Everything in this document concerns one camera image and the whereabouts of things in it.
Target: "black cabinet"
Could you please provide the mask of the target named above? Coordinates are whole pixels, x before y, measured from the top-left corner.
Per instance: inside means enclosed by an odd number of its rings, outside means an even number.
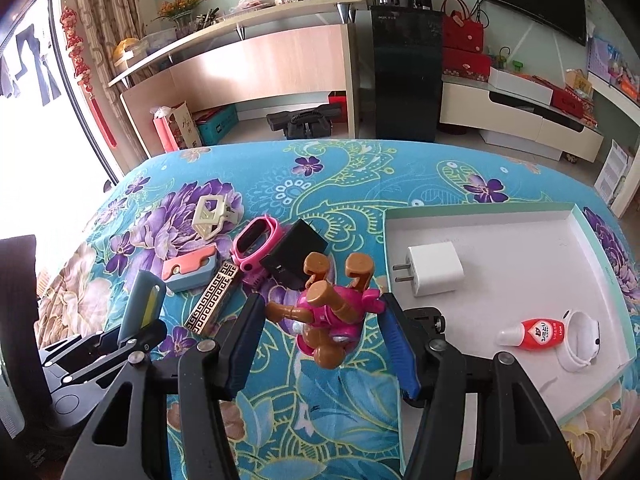
[[[376,137],[435,139],[442,96],[442,13],[372,6]]]

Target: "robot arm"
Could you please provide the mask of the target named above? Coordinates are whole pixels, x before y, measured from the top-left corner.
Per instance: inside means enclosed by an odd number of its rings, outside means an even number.
[[[478,435],[473,478],[579,480],[558,426],[516,359],[461,354],[444,338],[435,308],[402,311],[384,294],[378,323],[402,396],[424,407],[406,480],[453,480],[462,442],[465,394],[476,392]],[[166,396],[180,395],[184,459],[190,480],[238,480],[218,400],[244,387],[264,327],[264,300],[247,299],[225,323],[180,358],[150,361],[133,352],[98,405],[62,480],[168,480]]]
[[[405,401],[423,407],[405,480],[451,480],[462,442],[465,394],[478,394],[474,480],[579,480],[560,429],[516,358],[461,354],[435,308],[402,311],[383,294],[378,324]]]

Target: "plastic bag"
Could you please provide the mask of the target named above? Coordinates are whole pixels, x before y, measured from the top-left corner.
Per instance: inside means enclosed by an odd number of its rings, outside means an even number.
[[[229,14],[233,14],[234,12],[238,12],[238,10],[250,9],[251,7],[255,7],[261,5],[262,2],[260,0],[240,0],[235,7],[231,7],[229,9]]]
[[[154,119],[162,119],[163,117],[170,116],[173,111],[174,109],[168,106],[154,106],[149,110],[149,113],[153,115]]]

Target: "bed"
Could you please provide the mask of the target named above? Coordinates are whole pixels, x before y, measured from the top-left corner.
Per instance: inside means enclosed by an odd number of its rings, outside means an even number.
[[[156,156],[119,183],[89,222],[85,238],[47,289],[38,343],[117,325],[138,270],[160,274],[166,258],[202,243],[191,229],[199,196],[228,194],[241,227],[268,213],[305,219],[329,242],[330,279],[346,284],[353,251],[375,261],[386,290],[382,217],[386,208],[457,203],[575,202],[598,236],[623,291],[640,344],[640,286],[619,225],[593,189],[530,162],[453,146],[377,140],[257,142]],[[233,236],[213,240],[228,254]],[[169,335],[154,358],[196,343],[183,323],[202,290],[170,293],[161,317]],[[269,279],[258,292],[293,304],[297,292]],[[239,290],[221,321],[233,319],[250,290]],[[398,390],[374,317],[345,364],[320,370],[296,349],[290,326],[267,322],[248,383],[222,402],[226,434],[242,480],[399,477]],[[366,395],[355,395],[366,392]],[[563,425],[583,479],[596,479],[640,416],[638,367]],[[169,399],[174,478],[186,478],[179,404]]]

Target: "flower vase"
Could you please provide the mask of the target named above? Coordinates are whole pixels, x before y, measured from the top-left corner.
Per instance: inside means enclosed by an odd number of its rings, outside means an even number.
[[[176,14],[172,17],[172,20],[175,22],[175,34],[178,40],[180,38],[184,38],[193,32],[193,11],[187,10],[185,12],[181,12],[180,14]]]

